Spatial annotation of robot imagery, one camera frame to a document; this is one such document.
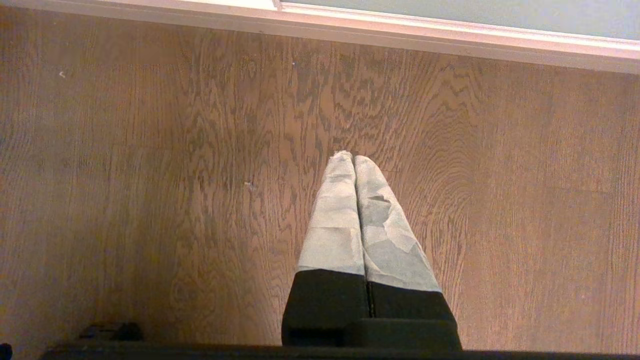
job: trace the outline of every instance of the floorboard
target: floorboard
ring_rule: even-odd
[[[0,9],[0,341],[279,344],[334,151],[469,349],[640,353],[640,78]]]

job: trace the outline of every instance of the wall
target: wall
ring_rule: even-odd
[[[637,0],[293,0],[292,2],[640,40],[640,1]]]

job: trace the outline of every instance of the baseboard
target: baseboard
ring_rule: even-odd
[[[640,41],[427,19],[272,0],[0,0],[0,4],[640,74]]]

